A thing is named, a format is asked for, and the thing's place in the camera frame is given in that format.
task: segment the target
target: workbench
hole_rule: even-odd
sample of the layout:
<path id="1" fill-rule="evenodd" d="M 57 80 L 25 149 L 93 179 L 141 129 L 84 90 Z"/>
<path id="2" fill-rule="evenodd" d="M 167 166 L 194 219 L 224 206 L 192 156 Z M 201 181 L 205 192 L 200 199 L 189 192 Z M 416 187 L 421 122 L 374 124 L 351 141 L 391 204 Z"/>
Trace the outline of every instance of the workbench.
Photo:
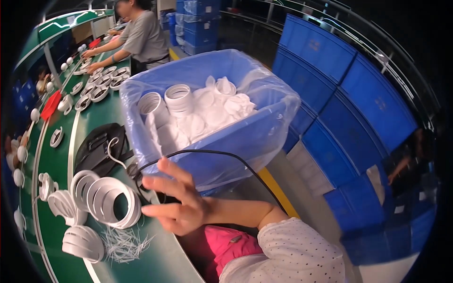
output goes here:
<path id="1" fill-rule="evenodd" d="M 99 54 L 92 62 L 100 62 L 117 50 Z M 84 85 L 89 75 L 73 75 L 73 70 L 80 65 L 80 57 L 60 75 L 63 91 L 70 95 L 72 88 L 79 82 Z M 115 64 L 118 68 L 129 66 L 130 59 Z M 74 104 L 80 93 L 73 97 Z M 43 278 L 49 282 L 204 282 L 191 261 L 185 254 L 174 234 L 163 230 L 161 224 L 153 218 L 142 216 L 132 227 L 135 233 L 144 239 L 154 237 L 150 247 L 140 254 L 140 259 L 118 264 L 104 261 L 91 264 L 86 260 L 62 252 L 64 232 L 69 228 L 62 217 L 55 217 L 46 202 L 37 199 L 39 194 L 38 174 L 47 172 L 58 183 L 60 190 L 69 188 L 74 167 L 74 158 L 85 137 L 96 127 L 118 123 L 124 125 L 119 92 L 114 91 L 98 103 L 91 103 L 82 112 L 71 112 L 64 116 L 58 110 L 46 122 L 40 119 L 33 123 L 28 142 L 29 158 L 23 165 L 25 185 L 20 191 L 20 209 L 27 222 L 25 237 L 30 254 Z M 64 136 L 57 148 L 50 147 L 50 138 L 55 129 L 63 128 Z M 135 184 L 127 176 L 124 168 L 115 167 L 110 176 L 121 180 L 129 187 Z M 157 196 L 151 193 L 151 202 L 158 203 Z M 127 209 L 127 202 L 120 202 L 122 209 Z M 87 226 L 98 234 L 105 230 L 103 224 L 88 216 Z"/>

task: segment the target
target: stacked crates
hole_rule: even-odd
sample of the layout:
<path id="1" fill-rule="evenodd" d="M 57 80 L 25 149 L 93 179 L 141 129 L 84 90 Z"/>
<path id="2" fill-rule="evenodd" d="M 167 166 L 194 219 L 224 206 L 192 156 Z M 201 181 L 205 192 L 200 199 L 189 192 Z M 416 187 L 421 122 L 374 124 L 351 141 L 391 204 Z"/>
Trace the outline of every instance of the stacked crates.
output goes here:
<path id="1" fill-rule="evenodd" d="M 195 55 L 215 50 L 220 23 L 220 0 L 191 0 L 184 1 L 183 5 L 184 51 Z"/>

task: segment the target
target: person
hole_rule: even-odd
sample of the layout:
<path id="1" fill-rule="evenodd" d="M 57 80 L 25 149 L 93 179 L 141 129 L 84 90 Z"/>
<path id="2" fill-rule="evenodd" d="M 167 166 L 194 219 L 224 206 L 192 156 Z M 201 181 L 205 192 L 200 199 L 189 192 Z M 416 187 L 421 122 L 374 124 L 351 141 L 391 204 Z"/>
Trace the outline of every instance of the person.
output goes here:
<path id="1" fill-rule="evenodd" d="M 120 15 L 130 18 L 130 22 L 121 36 L 104 46 L 87 50 L 83 57 L 95 56 L 99 53 L 119 48 L 112 56 L 102 62 L 93 63 L 87 73 L 107 67 L 132 55 L 132 74 L 136 74 L 169 62 L 169 50 L 165 35 L 154 12 L 146 10 L 146 0 L 119 0 L 116 8 Z"/>
<path id="2" fill-rule="evenodd" d="M 38 68 L 38 82 L 36 83 L 36 90 L 38 95 L 41 96 L 46 92 L 46 86 L 50 79 L 50 74 L 47 73 L 46 66 L 40 66 Z"/>
<path id="3" fill-rule="evenodd" d="M 11 139 L 10 136 L 6 136 L 5 139 L 5 153 L 6 153 L 6 162 L 8 167 L 12 172 L 19 165 L 19 158 L 17 157 L 17 149 L 19 146 L 26 146 L 28 142 L 28 131 L 25 131 L 23 136 L 19 136 L 17 139 Z"/>
<path id="4" fill-rule="evenodd" d="M 432 160 L 428 130 L 417 129 L 407 139 L 403 148 L 403 158 L 388 176 L 392 187 L 393 197 L 402 195 L 420 182 L 423 173 Z"/>
<path id="5" fill-rule="evenodd" d="M 166 158 L 159 171 L 173 177 L 143 177 L 143 186 L 181 203 L 146 205 L 142 212 L 189 243 L 186 252 L 206 260 L 206 282 L 344 282 L 342 252 L 300 219 L 264 201 L 201 197 L 192 175 Z M 258 239 L 212 224 L 256 227 Z"/>

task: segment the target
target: hand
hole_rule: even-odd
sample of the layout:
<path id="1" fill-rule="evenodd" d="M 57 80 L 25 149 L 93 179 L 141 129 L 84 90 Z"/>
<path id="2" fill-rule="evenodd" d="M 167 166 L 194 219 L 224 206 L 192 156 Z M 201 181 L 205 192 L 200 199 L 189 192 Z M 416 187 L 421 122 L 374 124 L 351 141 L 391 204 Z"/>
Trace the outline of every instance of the hand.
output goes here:
<path id="1" fill-rule="evenodd" d="M 82 57 L 84 58 L 93 57 L 96 55 L 97 55 L 96 48 L 92 50 L 87 50 L 84 53 L 82 53 Z"/>
<path id="2" fill-rule="evenodd" d="M 101 62 L 93 63 L 90 66 L 88 66 L 87 73 L 91 75 L 95 70 L 97 70 L 97 69 L 99 69 L 101 67 L 104 67 Z"/>
<path id="3" fill-rule="evenodd" d="M 163 157 L 157 162 L 159 171 L 174 177 L 143 177 L 143 186 L 149 190 L 163 192 L 182 202 L 142 207 L 146 216 L 156 217 L 163 228 L 178 236 L 184 236 L 205 224 L 208 204 L 195 189 L 192 175 Z"/>

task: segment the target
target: gray floor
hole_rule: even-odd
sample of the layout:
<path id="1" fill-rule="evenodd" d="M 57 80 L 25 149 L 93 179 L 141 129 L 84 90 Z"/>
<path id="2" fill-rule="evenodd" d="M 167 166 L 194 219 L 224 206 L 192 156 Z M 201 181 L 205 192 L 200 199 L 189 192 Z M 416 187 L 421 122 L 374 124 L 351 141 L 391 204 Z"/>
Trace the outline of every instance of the gray floor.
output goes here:
<path id="1" fill-rule="evenodd" d="M 280 151 L 277 156 L 266 166 L 282 191 L 291 201 L 302 221 L 312 226 L 321 236 L 343 251 L 348 283 L 362 283 L 361 274 L 357 266 L 353 266 L 345 249 L 340 243 L 341 231 L 328 204 L 323 197 L 313 198 L 286 159 L 286 154 Z M 271 194 L 255 178 L 244 180 L 235 188 L 215 195 L 229 199 L 261 200 L 275 203 Z M 255 235 L 256 229 L 241 230 Z"/>

